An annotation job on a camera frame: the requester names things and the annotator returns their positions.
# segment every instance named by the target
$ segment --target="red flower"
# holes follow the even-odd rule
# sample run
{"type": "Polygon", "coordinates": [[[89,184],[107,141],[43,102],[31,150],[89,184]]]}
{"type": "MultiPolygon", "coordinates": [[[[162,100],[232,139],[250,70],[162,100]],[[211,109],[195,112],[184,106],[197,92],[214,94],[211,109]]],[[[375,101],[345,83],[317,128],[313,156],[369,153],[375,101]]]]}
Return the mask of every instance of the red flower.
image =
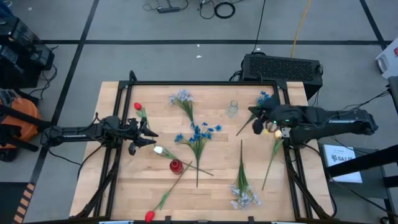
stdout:
{"type": "Polygon", "coordinates": [[[134,103],[134,108],[136,110],[141,110],[142,109],[142,105],[140,103],[134,103]]]}
{"type": "Polygon", "coordinates": [[[145,222],[150,223],[155,217],[155,212],[154,211],[149,211],[145,215],[145,222]]]}

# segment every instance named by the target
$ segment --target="red object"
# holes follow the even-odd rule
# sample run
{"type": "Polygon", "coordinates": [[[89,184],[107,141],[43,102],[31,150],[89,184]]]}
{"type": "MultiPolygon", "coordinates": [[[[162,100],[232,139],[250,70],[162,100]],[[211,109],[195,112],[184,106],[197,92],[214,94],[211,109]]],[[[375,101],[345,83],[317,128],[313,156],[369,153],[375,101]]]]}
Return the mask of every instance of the red object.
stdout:
{"type": "Polygon", "coordinates": [[[145,215],[145,222],[150,223],[155,217],[155,212],[154,211],[149,211],[145,215]]]}
{"type": "Polygon", "coordinates": [[[173,173],[176,174],[176,175],[181,174],[182,171],[184,170],[184,167],[182,166],[182,162],[179,161],[178,159],[174,159],[170,163],[170,170],[172,170],[173,173]]]}
{"type": "Polygon", "coordinates": [[[134,108],[136,110],[141,110],[142,109],[142,105],[140,103],[134,103],[134,108]]]}

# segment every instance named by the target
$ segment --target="gray floor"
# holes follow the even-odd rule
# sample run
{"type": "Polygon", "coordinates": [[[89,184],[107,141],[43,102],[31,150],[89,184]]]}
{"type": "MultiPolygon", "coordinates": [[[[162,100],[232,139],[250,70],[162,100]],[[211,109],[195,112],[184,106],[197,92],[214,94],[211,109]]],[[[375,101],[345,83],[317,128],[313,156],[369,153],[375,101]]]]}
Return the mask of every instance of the gray floor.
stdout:
{"type": "MultiPolygon", "coordinates": [[[[87,39],[255,39],[262,1],[245,0],[236,5],[236,15],[232,18],[209,21],[198,15],[197,1],[189,1],[189,7],[182,12],[158,14],[141,8],[147,2],[155,6],[154,0],[100,0],[87,39]]],[[[176,6],[184,2],[172,0],[176,6]]],[[[395,39],[398,0],[366,2],[383,38],[395,39]]],[[[92,3],[93,0],[14,0],[11,9],[41,39],[78,40],[92,3]]],[[[267,0],[259,38],[293,40],[306,3],[306,0],[267,0]]],[[[203,15],[209,13],[210,8],[203,9],[203,15]]],[[[359,0],[314,0],[298,39],[377,40],[359,0]]],[[[291,45],[257,47],[268,55],[281,57],[290,56],[292,48],[291,45]]],[[[253,45],[85,45],[58,124],[88,124],[95,112],[101,82],[125,80],[130,70],[135,71],[139,80],[227,80],[252,48],[253,45]]],[[[44,119],[51,119],[53,115],[75,51],[76,45],[60,45],[55,50],[58,76],[40,103],[44,119]]],[[[295,57],[321,61],[325,74],[319,106],[338,110],[385,90],[387,82],[374,62],[380,52],[380,46],[372,45],[298,45],[295,57]]],[[[374,115],[379,125],[377,133],[372,136],[345,134],[338,139],[349,146],[374,149],[396,144],[394,127],[398,119],[391,97],[375,100],[364,109],[374,115]]],[[[330,138],[321,142],[336,144],[330,138]]],[[[63,144],[53,148],[53,152],[81,162],[84,149],[85,144],[63,144]]],[[[0,163],[0,181],[29,181],[38,154],[21,151],[14,162],[0,163]]],[[[47,156],[26,222],[68,217],[77,169],[76,165],[47,156]]],[[[397,172],[397,166],[387,166],[388,174],[397,172]]],[[[398,202],[398,193],[393,189],[392,194],[398,202]]],[[[355,197],[335,195],[335,198],[338,217],[342,220],[377,223],[384,215],[355,197]]]]}

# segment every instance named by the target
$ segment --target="yellow cable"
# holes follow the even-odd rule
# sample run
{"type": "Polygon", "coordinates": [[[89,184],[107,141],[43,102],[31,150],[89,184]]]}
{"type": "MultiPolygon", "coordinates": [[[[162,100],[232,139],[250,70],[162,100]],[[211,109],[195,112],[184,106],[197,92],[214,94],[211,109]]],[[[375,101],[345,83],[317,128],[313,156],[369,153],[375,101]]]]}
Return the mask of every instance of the yellow cable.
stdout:
{"type": "Polygon", "coordinates": [[[300,25],[298,25],[298,29],[297,29],[297,31],[296,31],[296,36],[294,37],[293,48],[292,48],[292,53],[290,54],[290,58],[293,58],[294,50],[295,50],[295,48],[296,48],[297,37],[299,36],[299,31],[300,31],[300,29],[301,29],[301,26],[303,25],[305,16],[307,15],[308,8],[309,8],[310,5],[311,5],[311,1],[312,1],[312,0],[308,0],[308,4],[307,4],[307,6],[305,6],[304,14],[303,14],[303,16],[301,17],[300,25]]]}

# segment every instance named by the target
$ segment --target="wooden table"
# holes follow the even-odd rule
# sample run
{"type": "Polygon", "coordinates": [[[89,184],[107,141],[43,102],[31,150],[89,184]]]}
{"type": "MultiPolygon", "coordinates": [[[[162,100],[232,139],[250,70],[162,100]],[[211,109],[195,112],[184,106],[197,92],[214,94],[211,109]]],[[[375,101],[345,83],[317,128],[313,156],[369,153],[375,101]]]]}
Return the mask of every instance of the wooden table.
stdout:
{"type": "MultiPolygon", "coordinates": [[[[112,115],[117,92],[117,82],[103,82],[96,111],[100,118],[112,115]]],[[[269,172],[264,191],[262,181],[266,173],[274,145],[273,135],[255,135],[250,126],[236,137],[240,127],[250,117],[248,106],[255,105],[261,91],[273,94],[271,86],[133,86],[128,118],[137,117],[134,102],[140,102],[147,111],[151,129],[159,135],[158,145],[171,150],[185,162],[193,161],[193,152],[186,145],[174,142],[178,133],[192,135],[190,121],[177,106],[169,104],[169,96],[179,89],[190,90],[194,97],[196,124],[207,122],[210,126],[221,124],[223,130],[213,135],[203,151],[200,168],[214,174],[199,173],[196,188],[196,171],[186,171],[167,199],[164,208],[156,211],[155,220],[213,220],[245,221],[253,216],[255,221],[292,221],[294,213],[288,185],[283,149],[276,155],[269,172]],[[229,102],[239,103],[239,113],[230,119],[225,110],[229,102]],[[235,199],[229,185],[237,178],[239,167],[240,141],[243,140],[243,159],[246,176],[262,205],[250,205],[247,210],[235,210],[230,201],[235,199]]],[[[293,105],[307,105],[302,83],[288,83],[289,97],[293,105]]],[[[126,91],[122,96],[124,102],[126,91]]],[[[114,198],[112,219],[143,220],[147,211],[152,210],[163,194],[173,185],[178,176],[169,169],[170,160],[158,156],[153,146],[142,147],[135,156],[128,153],[129,142],[123,144],[117,187],[114,198]]],[[[317,148],[317,142],[309,145],[317,148]]],[[[99,146],[89,142],[85,156],[99,146]]],[[[70,215],[77,214],[90,200],[98,188],[104,150],[97,152],[83,167],[78,180],[70,215]]],[[[333,213],[328,186],[321,159],[309,149],[302,149],[302,160],[308,190],[329,214],[333,213]]],[[[300,212],[304,217],[302,195],[298,190],[300,212]]]]}

